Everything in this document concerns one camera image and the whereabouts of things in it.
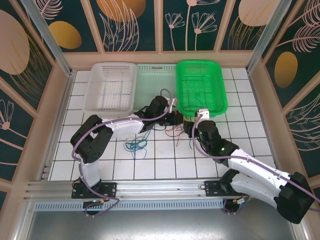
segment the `floral wall panel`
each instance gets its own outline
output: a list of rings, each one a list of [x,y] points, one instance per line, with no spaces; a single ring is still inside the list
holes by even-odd
[[[80,0],[34,0],[63,52],[97,52]]]
[[[236,0],[221,50],[253,50],[279,0]]]
[[[155,51],[153,0],[90,0],[106,52]]]
[[[278,33],[280,32],[281,28],[283,27],[285,21],[287,20],[289,14],[291,13],[292,9],[294,8],[295,4],[297,3],[297,0],[292,0],[289,9],[286,11],[285,15],[283,16],[277,30],[274,32],[272,38],[270,39],[268,45],[266,46],[266,48],[264,49],[263,53],[262,53],[262,58],[265,58],[267,52],[269,51],[271,45],[273,44],[274,39],[276,38],[276,36],[278,35]]]
[[[163,51],[212,51],[227,0],[164,0]]]
[[[0,19],[0,77],[37,109],[52,65],[8,0]]]
[[[319,71],[320,2],[303,2],[266,68],[284,107]]]
[[[11,181],[33,117],[0,90],[0,178]]]
[[[292,136],[309,178],[320,174],[320,84],[287,115]]]

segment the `white robotic arm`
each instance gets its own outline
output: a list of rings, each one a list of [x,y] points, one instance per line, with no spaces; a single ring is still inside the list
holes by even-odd
[[[116,138],[128,134],[138,134],[152,129],[155,123],[166,126],[173,126],[183,123],[183,115],[178,111],[172,112],[172,108],[178,103],[176,98],[173,98],[170,104],[170,99],[163,96],[156,96],[149,106],[145,106],[141,110],[127,117],[128,120],[112,122],[109,119],[100,119],[97,115],[90,116],[80,129],[71,138],[73,146],[79,139],[87,133],[92,127],[106,123],[103,127],[88,135],[79,145],[76,153],[80,155],[81,170],[84,179],[91,188],[101,181],[99,175],[99,158],[104,153],[111,137]],[[152,119],[161,114],[168,113],[154,121],[143,121],[139,119]]]
[[[272,168],[222,139],[216,124],[209,120],[207,109],[198,110],[197,116],[196,122],[184,122],[183,128],[189,137],[194,134],[203,149],[201,152],[230,168],[220,179],[221,189],[226,194],[236,191],[260,199],[275,207],[288,221],[300,223],[314,199],[289,182],[310,193],[306,178],[298,172],[291,175]]]

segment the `white tile floor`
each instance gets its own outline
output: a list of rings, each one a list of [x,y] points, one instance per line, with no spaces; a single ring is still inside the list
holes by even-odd
[[[78,163],[71,158],[70,139],[90,116],[82,111],[82,101],[90,71],[78,71],[71,92],[57,151],[49,176],[50,181],[70,181],[79,177]],[[228,99],[225,114],[212,118],[223,138],[239,145],[248,154],[275,167],[257,103],[244,68],[223,68]],[[145,133],[112,138],[99,161],[102,180],[192,179],[221,177],[228,168],[216,164],[194,150],[188,136],[179,131],[152,130],[145,150],[135,154],[124,149],[126,142]]]

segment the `transparent plastic basket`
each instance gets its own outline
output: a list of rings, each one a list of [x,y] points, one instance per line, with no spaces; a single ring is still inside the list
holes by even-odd
[[[133,110],[138,111],[149,106],[151,101],[160,95],[161,89],[168,89],[172,97],[176,95],[176,64],[142,63],[137,64]]]
[[[103,62],[93,65],[82,109],[103,118],[129,116],[133,111],[137,65]]]

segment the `black bracket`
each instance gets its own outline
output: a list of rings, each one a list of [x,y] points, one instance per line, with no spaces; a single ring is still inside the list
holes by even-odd
[[[241,197],[241,193],[238,193],[233,189],[229,192],[224,191],[221,188],[220,180],[205,181],[204,190],[207,197]]]
[[[100,181],[92,187],[92,189],[106,197],[115,198],[117,193],[117,183],[116,182],[102,182]],[[86,185],[80,181],[79,183],[74,183],[72,185],[72,199],[101,199],[101,197],[92,193]]]

